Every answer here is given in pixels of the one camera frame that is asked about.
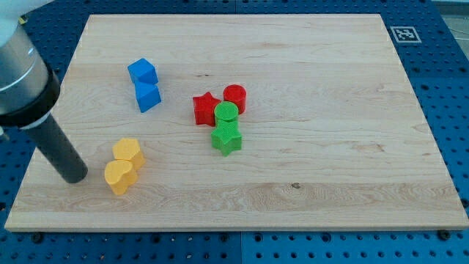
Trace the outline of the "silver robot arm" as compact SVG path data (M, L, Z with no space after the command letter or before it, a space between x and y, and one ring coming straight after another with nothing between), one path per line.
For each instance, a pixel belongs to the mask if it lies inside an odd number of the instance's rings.
M29 129L50 114L60 93L19 18L51 0L1 2L1 125Z

